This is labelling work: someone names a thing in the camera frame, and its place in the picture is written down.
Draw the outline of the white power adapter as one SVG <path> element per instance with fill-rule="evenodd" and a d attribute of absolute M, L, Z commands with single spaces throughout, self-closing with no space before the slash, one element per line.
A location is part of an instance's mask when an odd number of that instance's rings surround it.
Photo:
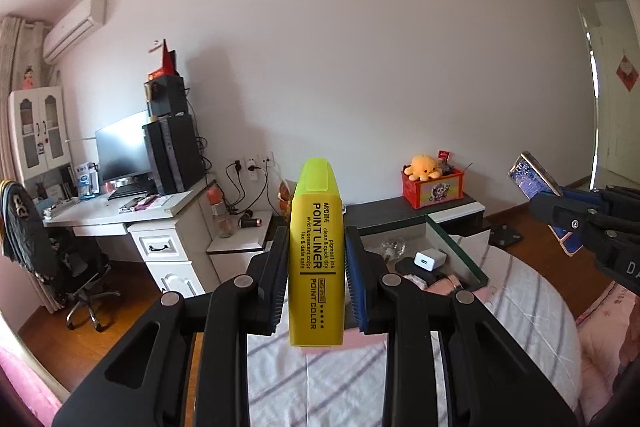
<path fill-rule="evenodd" d="M 434 248 L 418 251 L 414 255 L 414 264 L 428 272 L 439 269 L 446 261 L 447 255 Z"/>

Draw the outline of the white bedside cabinet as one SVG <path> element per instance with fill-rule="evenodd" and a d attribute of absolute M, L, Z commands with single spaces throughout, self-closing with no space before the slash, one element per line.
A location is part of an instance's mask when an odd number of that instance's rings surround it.
<path fill-rule="evenodd" d="M 207 254 L 221 282 L 244 274 L 250 260 L 265 250 L 272 212 L 256 211 L 254 217 L 262 220 L 259 227 L 236 228 L 230 237 L 216 236 L 209 244 Z"/>

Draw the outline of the white computer desk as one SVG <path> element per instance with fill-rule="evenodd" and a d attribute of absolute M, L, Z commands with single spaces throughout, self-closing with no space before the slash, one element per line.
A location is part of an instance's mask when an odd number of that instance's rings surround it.
<path fill-rule="evenodd" d="M 127 236 L 160 291 L 194 297 L 214 291 L 220 277 L 207 254 L 214 222 L 201 180 L 189 191 L 162 196 L 143 210 L 122 211 L 128 199 L 106 195 L 81 200 L 44 220 L 48 228 L 66 228 L 77 236 L 105 239 Z"/>

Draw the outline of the blue product box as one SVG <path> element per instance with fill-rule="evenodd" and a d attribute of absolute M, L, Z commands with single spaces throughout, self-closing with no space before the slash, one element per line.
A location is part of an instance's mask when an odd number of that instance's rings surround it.
<path fill-rule="evenodd" d="M 101 194 L 98 164 L 94 161 L 87 161 L 76 166 L 75 171 L 79 199 L 87 200 L 98 197 Z"/>

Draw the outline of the orange cap bottle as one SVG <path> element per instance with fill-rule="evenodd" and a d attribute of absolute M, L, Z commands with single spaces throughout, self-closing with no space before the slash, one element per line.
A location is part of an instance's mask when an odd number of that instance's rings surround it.
<path fill-rule="evenodd" d="M 222 194 L 218 185 L 212 184 L 206 190 L 206 197 L 217 227 L 217 235 L 221 239 L 228 239 L 228 237 L 233 235 L 234 228 L 230 220 L 227 205 L 224 202 L 224 194 Z"/>

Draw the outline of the black keyboard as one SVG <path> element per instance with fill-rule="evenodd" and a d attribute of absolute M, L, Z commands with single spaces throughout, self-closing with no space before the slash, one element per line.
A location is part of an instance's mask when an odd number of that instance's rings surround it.
<path fill-rule="evenodd" d="M 120 199 L 134 196 L 148 196 L 157 193 L 155 183 L 151 180 L 134 181 L 132 183 L 117 187 L 108 200 Z"/>

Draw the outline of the round table striped cloth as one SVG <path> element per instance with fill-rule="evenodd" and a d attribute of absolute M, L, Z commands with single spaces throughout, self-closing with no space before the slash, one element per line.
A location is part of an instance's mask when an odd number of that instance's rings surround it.
<path fill-rule="evenodd" d="M 577 418 L 550 378 L 471 291 L 446 296 L 421 291 L 366 251 L 353 227 L 344 231 L 345 273 L 352 311 L 363 335 L 383 334 L 386 345 L 356 371 L 333 364 L 342 383 L 314 403 L 295 426 L 335 410 L 339 397 L 376 363 L 385 366 L 384 398 L 370 408 L 381 426 L 574 426 Z M 186 299 L 202 334 L 193 420 L 198 426 L 248 426 L 259 403 L 285 407 L 286 382 L 250 397 L 246 338 L 270 335 L 283 309 L 299 314 L 302 300 L 269 298 L 255 275 Z"/>

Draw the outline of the white air conditioner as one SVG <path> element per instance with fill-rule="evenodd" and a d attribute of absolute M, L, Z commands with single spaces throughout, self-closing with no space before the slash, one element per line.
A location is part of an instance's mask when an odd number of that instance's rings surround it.
<path fill-rule="evenodd" d="M 82 0 L 64 15 L 43 40 L 43 61 L 54 65 L 73 46 L 105 24 L 107 0 Z"/>

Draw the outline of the black speaker box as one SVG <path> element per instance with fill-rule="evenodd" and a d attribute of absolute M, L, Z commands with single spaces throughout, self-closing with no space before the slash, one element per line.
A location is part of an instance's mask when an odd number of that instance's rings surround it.
<path fill-rule="evenodd" d="M 163 75 L 144 84 L 146 107 L 151 118 L 178 116 L 189 112 L 186 87 L 180 76 Z"/>

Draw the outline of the yellow highlighter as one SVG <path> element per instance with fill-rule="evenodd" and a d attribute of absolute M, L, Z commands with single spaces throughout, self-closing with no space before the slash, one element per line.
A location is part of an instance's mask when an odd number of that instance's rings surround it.
<path fill-rule="evenodd" d="M 324 158 L 306 160 L 291 204 L 288 332 L 292 345 L 339 346 L 345 320 L 343 205 Z"/>

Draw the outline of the black office chair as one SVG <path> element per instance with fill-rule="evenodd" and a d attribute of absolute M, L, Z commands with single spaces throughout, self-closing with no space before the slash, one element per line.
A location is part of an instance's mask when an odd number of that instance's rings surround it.
<path fill-rule="evenodd" d="M 68 329 L 75 328 L 74 314 L 85 308 L 93 328 L 104 331 L 94 304 L 120 295 L 98 289 L 111 271 L 107 255 L 68 232 L 48 232 L 26 188 L 7 179 L 1 181 L 1 246 L 2 254 L 48 288 L 57 303 L 72 307 L 65 319 Z"/>

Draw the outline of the yellow octopus plush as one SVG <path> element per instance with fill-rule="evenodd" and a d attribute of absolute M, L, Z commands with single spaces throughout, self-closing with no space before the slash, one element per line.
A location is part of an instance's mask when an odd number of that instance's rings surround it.
<path fill-rule="evenodd" d="M 437 160 L 428 155 L 416 155 L 404 169 L 404 175 L 410 181 L 426 182 L 442 176 Z"/>

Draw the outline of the rose gold cylinder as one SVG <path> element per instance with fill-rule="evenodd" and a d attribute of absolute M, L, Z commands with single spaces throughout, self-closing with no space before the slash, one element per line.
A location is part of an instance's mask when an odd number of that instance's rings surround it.
<path fill-rule="evenodd" d="M 448 277 L 442 277 L 437 280 L 434 284 L 432 284 L 428 290 L 431 293 L 447 296 L 454 291 L 460 291 L 460 289 L 465 289 L 466 284 L 460 281 L 454 274 L 448 275 Z"/>

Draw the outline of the red paper bag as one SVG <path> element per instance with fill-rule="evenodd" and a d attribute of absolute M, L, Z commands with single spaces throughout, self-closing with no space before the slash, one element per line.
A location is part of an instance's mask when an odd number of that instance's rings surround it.
<path fill-rule="evenodd" d="M 165 75 L 176 75 L 176 54 L 174 50 L 168 49 L 165 39 L 155 40 L 148 52 L 148 75 L 146 80 L 150 81 Z"/>

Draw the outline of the black computer monitor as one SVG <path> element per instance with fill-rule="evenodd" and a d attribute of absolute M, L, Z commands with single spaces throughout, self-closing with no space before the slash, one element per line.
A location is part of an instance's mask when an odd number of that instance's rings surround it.
<path fill-rule="evenodd" d="M 139 112 L 122 118 L 96 132 L 100 176 L 110 182 L 149 173 L 143 127 L 148 114 Z"/>

